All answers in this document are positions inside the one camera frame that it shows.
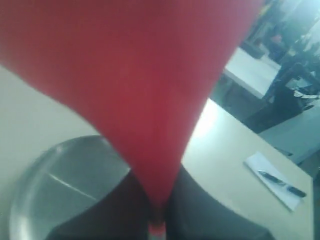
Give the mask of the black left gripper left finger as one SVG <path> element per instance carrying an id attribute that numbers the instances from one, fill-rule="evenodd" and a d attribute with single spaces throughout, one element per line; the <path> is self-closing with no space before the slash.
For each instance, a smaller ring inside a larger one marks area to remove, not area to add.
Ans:
<path id="1" fill-rule="evenodd" d="M 149 200 L 132 172 L 101 201 L 56 226 L 47 240 L 147 240 Z"/>

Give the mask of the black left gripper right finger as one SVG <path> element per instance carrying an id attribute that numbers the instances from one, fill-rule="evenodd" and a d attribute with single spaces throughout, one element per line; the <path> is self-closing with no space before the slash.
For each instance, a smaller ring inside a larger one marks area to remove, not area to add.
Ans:
<path id="1" fill-rule="evenodd" d="M 272 240 L 265 227 L 246 219 L 209 195 L 181 167 L 165 211 L 169 240 Z"/>

